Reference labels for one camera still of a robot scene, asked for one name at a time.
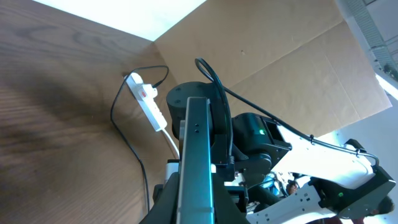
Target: cardboard sheet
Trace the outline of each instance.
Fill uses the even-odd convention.
[[[333,0],[208,0],[156,40],[177,83],[224,86],[321,136],[391,106]],[[229,97],[232,115],[254,111]]]
[[[391,106],[345,22],[231,90],[316,136]],[[228,99],[233,116],[256,112],[233,97]]]

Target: white cable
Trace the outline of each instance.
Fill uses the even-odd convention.
[[[167,133],[167,131],[165,129],[162,129],[164,135],[167,137],[167,139],[169,140],[169,142],[173,145],[173,148],[175,150],[175,152],[177,153],[178,158],[180,158],[180,151],[178,151],[177,146],[174,144],[173,139],[170,137],[170,135]]]

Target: brown wooden surface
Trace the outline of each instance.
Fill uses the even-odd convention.
[[[122,74],[164,64],[153,43],[33,1],[0,0],[0,223],[137,223],[141,168],[109,121]],[[155,83],[164,70],[142,72]],[[167,119],[165,94],[158,105]],[[131,94],[117,121],[162,182],[167,141]]]

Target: wooden table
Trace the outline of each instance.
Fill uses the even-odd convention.
[[[148,40],[37,2],[0,0],[0,223],[141,220],[141,168],[109,110],[123,75],[163,64]],[[148,83],[164,74],[141,73]],[[170,75],[158,87],[169,121],[165,95],[174,86]],[[115,117],[144,161],[152,196],[172,151],[127,89]]]

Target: white power strip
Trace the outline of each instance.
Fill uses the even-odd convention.
[[[154,101],[154,98],[157,96],[156,88],[153,88],[151,84],[145,84],[144,81],[142,81],[141,76],[135,72],[132,72],[127,77],[126,83],[147,116],[152,127],[154,127],[155,131],[163,131],[166,138],[173,146],[178,157],[180,157],[177,146],[174,144],[173,139],[165,130],[167,121],[163,117],[162,112],[160,112],[160,109],[157,107]]]

